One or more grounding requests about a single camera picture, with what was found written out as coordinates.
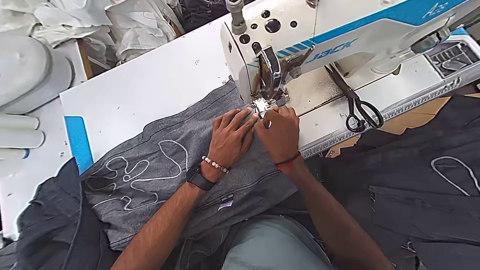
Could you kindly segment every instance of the white embroidered pattern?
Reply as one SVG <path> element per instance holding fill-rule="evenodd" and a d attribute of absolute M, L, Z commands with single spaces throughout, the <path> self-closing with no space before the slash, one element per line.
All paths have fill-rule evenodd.
<path fill-rule="evenodd" d="M 458 190 L 460 190 L 463 194 L 467 195 L 467 196 L 470 196 L 470 194 L 468 192 L 466 192 L 465 190 L 463 190 L 463 188 L 459 187 L 457 184 L 453 183 L 452 181 L 450 181 L 447 177 L 445 177 L 445 175 L 443 175 L 440 171 L 438 171 L 438 169 L 436 168 L 435 166 L 435 162 L 439 161 L 439 160 L 444 160 L 444 159 L 450 159 L 450 160 L 455 160 L 456 162 L 462 164 L 463 167 L 465 167 L 468 172 L 470 173 L 470 177 L 472 178 L 473 180 L 473 183 L 475 183 L 475 186 L 476 188 L 478 189 L 478 191 L 480 192 L 480 186 L 479 186 L 479 181 L 477 180 L 477 177 L 475 176 L 475 174 L 473 173 L 472 169 L 467 166 L 463 161 L 457 159 L 457 158 L 454 158 L 454 157 L 449 157 L 449 156 L 445 156 L 445 157 L 439 157 L 439 158 L 436 158 L 434 160 L 432 160 L 430 162 L 430 166 L 432 167 L 432 169 L 439 175 L 441 176 L 443 179 L 445 179 L 447 182 L 449 182 L 452 186 L 456 187 Z"/>
<path fill-rule="evenodd" d="M 137 207 L 134 207 L 134 208 L 130 208 L 129 205 L 131 204 L 132 202 L 132 198 L 129 197 L 129 196 L 122 196 L 121 198 L 111 198 L 111 199 L 107 199 L 107 200 L 104 200 L 104 201 L 101 201 L 95 205 L 92 206 L 92 208 L 102 204 L 102 203 L 105 203 L 105 202 L 108 202 L 108 201 L 112 201 L 112 200 L 128 200 L 128 202 L 125 204 L 125 206 L 123 207 L 123 210 L 126 210 L 126 211 L 131 211 L 131 210 L 135 210 L 135 209 L 138 209 L 138 208 L 141 208 L 141 207 L 145 207 L 145 206 L 148 206 L 148 205 L 151 205 L 151 204 L 155 204 L 155 203 L 162 203 L 162 202 L 165 202 L 165 200 L 162 200 L 162 201 L 159 201 L 159 198 L 158 198 L 158 194 L 155 193 L 155 192 L 150 192 L 150 191 L 145 191 L 143 189 L 140 189 L 138 187 L 135 187 L 133 186 L 134 183 L 136 182 L 147 182 L 147 181 L 153 181 L 153 180 L 167 180 L 167 179 L 174 179 L 174 178 L 177 178 L 181 175 L 182 173 L 182 168 L 180 166 L 180 164 L 178 162 L 176 162 L 172 157 L 169 157 L 165 151 L 163 150 L 161 144 L 164 143 L 164 142 L 171 142 L 171 143 L 174 143 L 178 146 L 180 146 L 183 151 L 185 151 L 185 171 L 188 170 L 188 151 L 187 149 L 181 145 L 180 143 L 174 141 L 174 140 L 163 140 L 163 141 L 160 141 L 158 143 L 158 146 L 160 147 L 160 151 L 162 152 L 162 154 L 169 160 L 171 160 L 179 169 L 179 172 L 174 175 L 174 176 L 166 176 L 166 177 L 156 177 L 156 178 L 148 178 L 148 179 L 140 179 L 137 177 L 139 177 L 140 175 L 142 175 L 147 169 L 148 169 L 148 166 L 150 165 L 150 161 L 148 160 L 141 160 L 139 162 L 137 162 L 133 168 L 131 168 L 130 170 L 128 169 L 129 167 L 129 163 L 128 163 L 128 160 L 122 156 L 118 156 L 118 157 L 114 157 L 112 159 L 110 159 L 109 161 L 106 162 L 105 164 L 105 168 L 111 172 L 114 172 L 115 175 L 114 176 L 95 176 L 96 173 L 98 173 L 101 169 L 103 169 L 103 166 L 98 169 L 96 172 L 94 172 L 91 176 L 87 177 L 87 179 L 85 180 L 85 183 L 86 185 L 92 190 L 92 191 L 101 191 L 101 190 L 105 190 L 105 189 L 108 189 L 109 187 L 113 187 L 112 188 L 112 193 L 109 195 L 109 196 L 112 196 L 113 195 L 113 192 L 117 189 L 117 184 L 116 183 L 110 183 L 104 187 L 101 187 L 101 188 L 93 188 L 89 182 L 87 181 L 88 179 L 90 178 L 105 178 L 105 179 L 115 179 L 118 177 L 119 175 L 119 172 L 118 170 L 115 170 L 115 169 L 112 169 L 109 167 L 109 165 L 112 163 L 112 161 L 114 160 L 123 160 L 125 162 L 125 168 L 123 169 L 123 173 L 124 175 L 122 176 L 122 181 L 123 182 L 130 182 L 130 188 L 134 189 L 134 190 L 138 190 L 140 192 L 144 192 L 144 193 L 149 193 L 149 194 L 153 194 L 155 196 L 155 201 L 154 202 L 149 202 L 149 203 L 146 203 L 146 204 L 143 204 L 143 205 L 140 205 L 140 206 L 137 206 Z M 136 175 L 132 176 L 131 173 L 137 168 L 137 167 L 140 167 L 141 165 L 145 165 L 145 168 L 142 169 L 141 172 L 137 173 Z"/>

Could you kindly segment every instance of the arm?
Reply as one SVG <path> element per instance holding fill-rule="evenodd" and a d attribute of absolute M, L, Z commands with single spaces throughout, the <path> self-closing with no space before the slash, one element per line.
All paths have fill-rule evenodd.
<path fill-rule="evenodd" d="M 275 163 L 298 153 L 299 123 L 295 111 L 283 106 L 269 110 L 255 125 Z M 310 173 L 301 157 L 282 171 L 298 187 L 315 228 L 340 265 L 348 269 L 394 269 L 374 240 Z"/>
<path fill-rule="evenodd" d="M 251 108 L 231 110 L 213 122 L 213 135 L 208 157 L 230 167 L 253 141 L 254 114 L 245 124 L 242 120 Z M 202 175 L 216 182 L 222 172 L 202 161 Z M 158 270 L 177 244 L 195 205 L 206 192 L 191 183 L 184 183 L 153 215 L 120 254 L 111 270 Z"/>

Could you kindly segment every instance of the cardboard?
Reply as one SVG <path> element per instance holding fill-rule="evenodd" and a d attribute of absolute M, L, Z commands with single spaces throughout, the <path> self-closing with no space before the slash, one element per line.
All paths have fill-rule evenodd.
<path fill-rule="evenodd" d="M 470 94 L 467 96 L 480 98 L 480 93 Z M 451 97 L 436 98 L 430 102 L 427 102 L 418 108 L 410 110 L 402 115 L 386 121 L 384 125 L 379 128 L 379 130 L 400 135 L 403 134 L 407 128 L 416 128 L 419 126 L 423 126 L 426 123 L 430 122 L 433 118 L 435 118 L 437 113 L 449 101 L 450 98 Z M 325 157 L 334 158 L 336 156 L 339 156 L 341 153 L 341 148 L 352 147 L 357 143 L 359 139 L 360 134 L 344 142 L 341 142 L 340 144 L 330 148 Z"/>
<path fill-rule="evenodd" d="M 430 122 L 451 97 L 436 98 L 385 122 L 379 130 L 400 135 L 407 128 L 416 128 Z"/>
<path fill-rule="evenodd" d="M 339 144 L 337 144 L 336 146 L 330 148 L 330 150 L 328 150 L 327 154 L 325 155 L 326 158 L 334 158 L 336 156 L 339 156 L 340 155 L 340 149 L 341 148 L 344 148 L 344 147 L 352 147 L 354 146 L 357 141 L 360 139 L 360 134 L 358 134 L 357 136 L 353 137 L 353 138 L 350 138 L 346 141 L 343 141 Z"/>

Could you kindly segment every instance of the hand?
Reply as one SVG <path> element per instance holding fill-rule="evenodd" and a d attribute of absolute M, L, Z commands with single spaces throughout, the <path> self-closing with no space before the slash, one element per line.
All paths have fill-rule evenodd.
<path fill-rule="evenodd" d="M 299 151 L 300 118 L 293 108 L 276 105 L 255 125 L 258 138 L 264 143 L 273 162 L 291 159 Z"/>
<path fill-rule="evenodd" d="M 257 122 L 258 114 L 243 125 L 241 122 L 251 113 L 250 107 L 240 110 L 234 109 L 213 120 L 213 134 L 210 142 L 210 150 L 207 157 L 222 167 L 228 168 L 245 154 L 253 141 L 253 125 Z M 222 172 L 202 161 L 202 174 L 211 181 L 216 182 Z"/>

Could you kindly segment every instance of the scissors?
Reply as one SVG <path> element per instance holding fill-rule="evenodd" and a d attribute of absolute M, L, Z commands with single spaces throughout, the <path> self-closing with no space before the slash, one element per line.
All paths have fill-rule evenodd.
<path fill-rule="evenodd" d="M 365 125 L 365 121 L 372 127 L 372 128 L 379 128 L 383 126 L 384 124 L 384 118 L 382 114 L 378 111 L 378 109 L 373 106 L 372 104 L 360 100 L 359 96 L 353 91 L 351 87 L 347 85 L 345 80 L 341 77 L 341 75 L 335 70 L 335 67 L 333 64 L 325 66 L 325 69 L 327 70 L 328 74 L 330 77 L 333 79 L 333 81 L 340 87 L 342 90 L 343 94 L 348 100 L 348 110 L 349 110 L 349 115 L 347 116 L 346 120 L 346 125 L 347 129 L 350 130 L 351 132 L 359 133 L 364 131 L 367 127 Z M 355 115 L 355 107 L 357 107 L 357 110 L 360 112 L 360 115 L 362 115 L 364 120 L 360 120 L 357 115 Z M 373 111 L 375 114 L 376 118 L 378 119 L 378 123 L 375 122 L 375 120 L 363 109 L 362 106 L 365 106 L 369 108 L 370 110 Z M 350 119 L 354 120 L 356 123 L 356 127 L 352 127 L 350 125 Z"/>

